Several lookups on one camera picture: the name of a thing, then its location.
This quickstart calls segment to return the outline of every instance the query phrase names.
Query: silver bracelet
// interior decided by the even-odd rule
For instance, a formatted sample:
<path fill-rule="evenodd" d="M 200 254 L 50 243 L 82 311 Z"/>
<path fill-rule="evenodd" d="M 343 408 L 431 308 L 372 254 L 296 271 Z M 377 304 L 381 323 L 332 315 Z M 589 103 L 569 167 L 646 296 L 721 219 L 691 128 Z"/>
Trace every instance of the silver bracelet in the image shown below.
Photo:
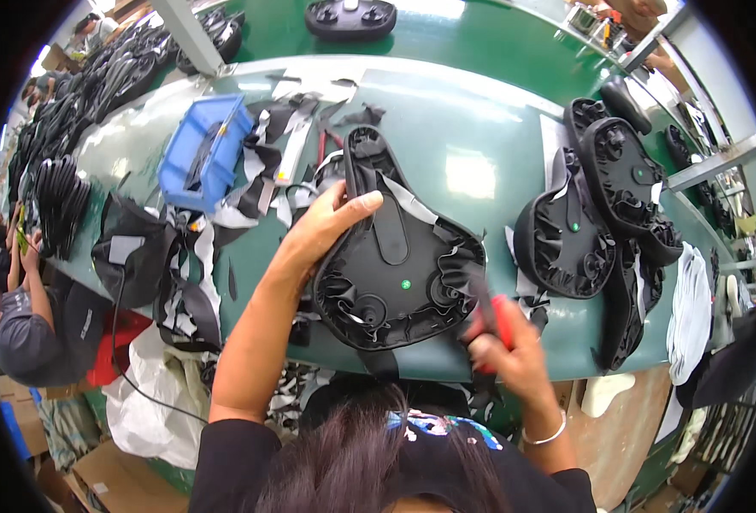
<path fill-rule="evenodd" d="M 549 438 L 546 438 L 545 440 L 537 440 L 536 442 L 532 442 L 529 437 L 527 436 L 527 429 L 524 427 L 521 430 L 521 438 L 523 438 L 523 442 L 528 443 L 530 446 L 538 446 L 543 443 L 549 443 L 558 436 L 560 436 L 560 433 L 563 432 L 563 429 L 566 429 L 566 412 L 564 410 L 560 410 L 560 416 L 563 417 L 563 422 L 560 424 L 560 429 L 557 429 L 557 433 L 550 436 Z"/>

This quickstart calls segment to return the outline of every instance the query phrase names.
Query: metal support bar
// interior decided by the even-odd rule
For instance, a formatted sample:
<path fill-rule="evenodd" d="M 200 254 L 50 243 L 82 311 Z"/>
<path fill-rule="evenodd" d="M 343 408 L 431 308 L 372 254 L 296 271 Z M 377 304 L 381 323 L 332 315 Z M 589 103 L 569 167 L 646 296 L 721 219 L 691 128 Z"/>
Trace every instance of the metal support bar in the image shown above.
<path fill-rule="evenodd" d="M 742 139 L 739 143 L 724 147 L 702 162 L 674 173 L 668 178 L 668 188 L 674 191 L 688 189 L 703 180 L 714 178 L 727 169 L 745 164 L 755 158 L 756 134 Z"/>
<path fill-rule="evenodd" d="M 190 5 L 184 0 L 150 0 L 150 4 L 165 21 L 165 27 L 192 65 L 204 75 L 218 75 L 224 59 L 190 11 Z"/>
<path fill-rule="evenodd" d="M 740 271 L 742 269 L 756 269 L 756 260 L 743 260 L 742 262 L 721 263 L 720 272 Z"/>
<path fill-rule="evenodd" d="M 660 46 L 666 51 L 668 56 L 671 57 L 674 66 L 680 71 L 680 75 L 683 76 L 686 84 L 691 88 L 694 97 L 700 102 L 700 110 L 703 113 L 703 116 L 705 116 L 706 121 L 709 122 L 711 132 L 713 132 L 714 138 L 717 139 L 717 144 L 721 149 L 728 144 L 728 138 L 726 138 L 726 133 L 722 131 L 722 124 L 717 117 L 717 113 L 714 111 L 714 103 L 711 101 L 708 94 L 706 94 L 700 82 L 691 74 L 691 68 L 685 63 L 685 59 L 683 59 L 677 49 L 668 42 L 668 39 L 660 38 Z"/>
<path fill-rule="evenodd" d="M 667 20 L 661 21 L 654 26 L 649 34 L 645 35 L 637 44 L 635 49 L 631 50 L 631 55 L 623 54 L 619 60 L 620 65 L 628 73 L 636 70 L 645 61 L 645 58 L 659 46 L 658 36 L 670 34 L 690 15 L 691 9 L 688 4 L 684 4 L 677 12 L 672 13 Z"/>

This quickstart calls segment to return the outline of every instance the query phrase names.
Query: red-handled tool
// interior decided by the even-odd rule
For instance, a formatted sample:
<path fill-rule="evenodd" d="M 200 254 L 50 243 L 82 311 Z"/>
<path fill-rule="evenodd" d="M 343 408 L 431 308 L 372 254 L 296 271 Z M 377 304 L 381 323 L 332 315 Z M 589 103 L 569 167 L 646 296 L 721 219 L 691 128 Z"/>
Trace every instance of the red-handled tool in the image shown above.
<path fill-rule="evenodd" d="M 486 280 L 480 276 L 471 276 L 469 286 L 472 294 L 478 298 L 477 313 L 484 325 L 483 333 L 491 333 L 503 342 L 507 350 L 514 348 L 512 342 L 512 328 L 503 316 L 503 303 L 506 295 L 499 294 L 494 298 L 489 295 Z M 488 365 L 481 365 L 478 370 L 484 374 L 495 374 L 496 371 Z"/>
<path fill-rule="evenodd" d="M 343 139 L 341 136 L 336 134 L 335 132 L 331 131 L 329 129 L 329 118 L 332 117 L 332 115 L 338 111 L 339 108 L 343 106 L 344 103 L 346 103 L 347 100 L 343 100 L 338 103 L 334 103 L 330 105 L 327 108 L 324 108 L 321 112 L 318 113 L 318 163 L 317 168 L 321 167 L 321 164 L 324 163 L 324 159 L 326 158 L 326 140 L 327 136 L 330 136 L 333 141 L 335 141 L 335 145 L 339 148 L 343 148 Z"/>

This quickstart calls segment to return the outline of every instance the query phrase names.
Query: blue plastic bin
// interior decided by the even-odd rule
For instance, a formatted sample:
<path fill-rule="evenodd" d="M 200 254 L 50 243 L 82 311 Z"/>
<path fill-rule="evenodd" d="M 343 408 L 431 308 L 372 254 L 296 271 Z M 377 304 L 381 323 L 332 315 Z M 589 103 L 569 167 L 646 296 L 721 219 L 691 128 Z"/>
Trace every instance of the blue plastic bin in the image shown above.
<path fill-rule="evenodd" d="M 235 181 L 235 165 L 241 156 L 241 141 L 252 130 L 252 119 L 243 94 L 223 94 L 198 99 L 170 139 L 158 169 L 159 186 L 165 202 L 183 209 L 212 213 L 215 204 Z M 198 147 L 211 125 L 223 121 L 201 168 L 199 190 L 185 190 Z"/>

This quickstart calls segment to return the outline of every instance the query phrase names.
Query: white plastic bag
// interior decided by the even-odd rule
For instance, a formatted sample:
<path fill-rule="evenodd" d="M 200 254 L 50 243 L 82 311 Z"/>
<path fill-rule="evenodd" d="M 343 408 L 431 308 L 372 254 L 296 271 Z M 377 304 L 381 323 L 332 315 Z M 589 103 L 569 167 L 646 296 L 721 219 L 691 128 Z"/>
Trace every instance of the white plastic bag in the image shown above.
<path fill-rule="evenodd" d="M 130 344 L 126 376 L 150 397 L 206 419 L 209 404 L 193 398 L 205 396 L 198 393 L 203 391 L 189 391 L 185 378 L 193 372 L 188 366 L 195 363 L 165 356 L 165 347 L 156 325 L 148 327 Z M 183 469 L 196 468 L 203 422 L 150 401 L 123 377 L 101 391 L 107 396 L 107 424 L 119 449 L 139 457 L 161 458 Z"/>

